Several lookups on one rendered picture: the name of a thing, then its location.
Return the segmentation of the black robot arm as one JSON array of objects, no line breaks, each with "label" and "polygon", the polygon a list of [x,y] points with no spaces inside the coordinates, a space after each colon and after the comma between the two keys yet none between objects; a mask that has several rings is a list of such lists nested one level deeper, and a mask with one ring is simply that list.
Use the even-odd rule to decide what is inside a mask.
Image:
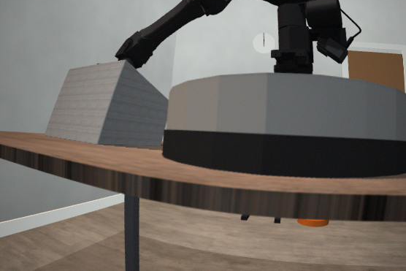
[{"label": "black robot arm", "polygon": [[[342,64],[348,50],[339,0],[263,1],[278,6],[278,30],[298,26],[289,27],[290,49],[307,49],[314,63],[313,42],[318,41],[318,52]],[[115,57],[119,61],[127,60],[135,69],[141,68],[153,55],[153,51],[171,34],[203,15],[217,15],[230,2],[231,0],[182,0],[155,23],[130,36]]]}]

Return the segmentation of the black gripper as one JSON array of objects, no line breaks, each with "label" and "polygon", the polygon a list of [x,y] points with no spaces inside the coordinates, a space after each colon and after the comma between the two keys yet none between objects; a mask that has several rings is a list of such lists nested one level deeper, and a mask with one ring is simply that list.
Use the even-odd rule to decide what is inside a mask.
[{"label": "black gripper", "polygon": [[274,72],[312,74],[310,56],[307,49],[290,49],[290,31],[287,26],[278,31],[278,44],[280,50],[271,50],[271,58],[275,58]]}]

